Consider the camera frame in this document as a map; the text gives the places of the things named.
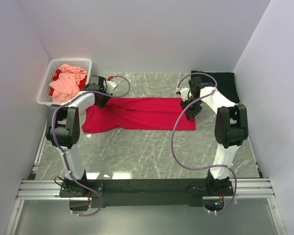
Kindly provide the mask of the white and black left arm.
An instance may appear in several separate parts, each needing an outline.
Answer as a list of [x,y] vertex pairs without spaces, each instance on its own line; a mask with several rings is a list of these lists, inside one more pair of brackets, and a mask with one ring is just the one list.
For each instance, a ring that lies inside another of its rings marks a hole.
[[93,193],[86,170],[80,161],[77,143],[80,138],[79,114],[96,105],[103,108],[113,95],[117,83],[102,76],[92,76],[89,84],[76,96],[49,107],[46,139],[56,147],[65,168],[62,189],[78,197]]

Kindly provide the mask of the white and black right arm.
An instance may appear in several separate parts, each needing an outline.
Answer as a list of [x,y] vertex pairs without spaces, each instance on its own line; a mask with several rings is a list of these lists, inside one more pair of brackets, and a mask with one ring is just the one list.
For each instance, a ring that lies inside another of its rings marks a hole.
[[230,169],[234,156],[248,137],[246,106],[230,101],[218,91],[216,79],[204,83],[202,76],[212,78],[203,72],[189,74],[189,86],[176,88],[181,95],[180,106],[187,120],[192,120],[206,103],[216,114],[215,139],[218,144],[212,167],[208,170],[205,189],[210,195],[230,189]]

